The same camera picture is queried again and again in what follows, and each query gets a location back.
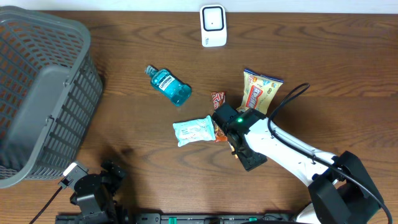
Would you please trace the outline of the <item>orange red snack bar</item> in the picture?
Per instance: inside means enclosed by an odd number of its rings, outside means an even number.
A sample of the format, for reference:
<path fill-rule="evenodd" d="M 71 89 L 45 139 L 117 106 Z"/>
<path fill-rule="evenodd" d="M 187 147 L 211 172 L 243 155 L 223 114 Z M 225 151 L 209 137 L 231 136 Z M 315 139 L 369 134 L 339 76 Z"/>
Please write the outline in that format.
<path fill-rule="evenodd" d="M 225 94 L 226 94 L 225 91 L 218 91 L 211 93 L 214 109 L 218 109 L 226 101 Z M 215 121 L 213 121 L 213 126 L 214 126 L 215 142 L 227 141 L 228 138 L 225 136 L 222 129 L 215 123 Z"/>

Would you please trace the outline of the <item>yellow snack bag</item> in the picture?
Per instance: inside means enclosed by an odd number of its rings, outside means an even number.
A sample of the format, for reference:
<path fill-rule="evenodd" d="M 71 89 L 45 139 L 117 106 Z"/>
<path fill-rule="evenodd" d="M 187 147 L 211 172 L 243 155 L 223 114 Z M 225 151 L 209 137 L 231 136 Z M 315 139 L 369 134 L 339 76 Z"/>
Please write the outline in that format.
<path fill-rule="evenodd" d="M 260 75 L 248 68 L 244 69 L 244 95 L 239 112 L 245 112 L 249 108 L 267 114 L 271 101 L 275 97 L 284 81 L 279 78 Z"/>

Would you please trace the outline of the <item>teal wet wipes pack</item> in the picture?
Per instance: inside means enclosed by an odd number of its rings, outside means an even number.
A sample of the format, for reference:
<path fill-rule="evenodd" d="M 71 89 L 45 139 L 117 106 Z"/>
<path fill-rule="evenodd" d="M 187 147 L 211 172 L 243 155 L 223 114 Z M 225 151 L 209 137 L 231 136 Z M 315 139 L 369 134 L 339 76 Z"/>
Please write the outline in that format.
<path fill-rule="evenodd" d="M 210 115 L 205 118 L 174 123 L 173 129 L 177 138 L 178 147 L 196 141 L 214 141 L 215 131 Z"/>

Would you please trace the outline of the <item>teal mouthwash bottle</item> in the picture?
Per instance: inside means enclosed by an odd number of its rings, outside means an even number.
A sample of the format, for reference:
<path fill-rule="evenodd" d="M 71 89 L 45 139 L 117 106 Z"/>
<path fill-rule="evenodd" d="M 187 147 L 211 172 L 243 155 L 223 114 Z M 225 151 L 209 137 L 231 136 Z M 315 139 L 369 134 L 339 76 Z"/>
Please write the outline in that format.
<path fill-rule="evenodd" d="M 182 106 L 192 94 L 191 87 L 167 69 L 158 70 L 148 65 L 145 73 L 150 77 L 152 87 L 166 96 L 175 106 Z"/>

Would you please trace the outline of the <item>small orange juice carton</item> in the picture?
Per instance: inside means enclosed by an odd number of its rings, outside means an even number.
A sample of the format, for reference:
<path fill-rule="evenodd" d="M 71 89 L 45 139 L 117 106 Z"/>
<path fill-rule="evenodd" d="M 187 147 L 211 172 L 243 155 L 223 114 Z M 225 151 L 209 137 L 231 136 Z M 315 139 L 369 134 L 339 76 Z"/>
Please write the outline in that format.
<path fill-rule="evenodd" d="M 238 151 L 235 149 L 235 147 L 232 144 L 229 144 L 230 148 L 231 148 L 231 154 L 238 159 Z"/>

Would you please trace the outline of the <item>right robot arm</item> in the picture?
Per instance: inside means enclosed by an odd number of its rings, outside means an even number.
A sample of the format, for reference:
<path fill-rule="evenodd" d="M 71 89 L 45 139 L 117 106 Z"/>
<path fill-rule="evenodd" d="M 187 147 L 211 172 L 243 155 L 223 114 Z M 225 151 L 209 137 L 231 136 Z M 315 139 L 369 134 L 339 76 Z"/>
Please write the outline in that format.
<path fill-rule="evenodd" d="M 336 156 L 312 147 L 252 108 L 238 112 L 225 103 L 212 119 L 246 171 L 272 159 L 308 188 L 311 202 L 292 221 L 367 223 L 381 209 L 383 198 L 354 154 Z"/>

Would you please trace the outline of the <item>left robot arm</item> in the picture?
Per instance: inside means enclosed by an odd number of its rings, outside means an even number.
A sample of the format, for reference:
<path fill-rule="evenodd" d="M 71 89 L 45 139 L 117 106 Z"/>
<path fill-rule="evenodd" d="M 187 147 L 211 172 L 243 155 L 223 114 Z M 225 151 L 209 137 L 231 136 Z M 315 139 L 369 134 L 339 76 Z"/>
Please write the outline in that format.
<path fill-rule="evenodd" d="M 127 209 L 113 199 L 126 176 L 125 170 L 112 161 L 101 164 L 99 174 L 89 174 L 81 164 L 71 164 L 66 176 L 72 178 L 71 203 L 79 206 L 80 223 L 128 223 Z"/>

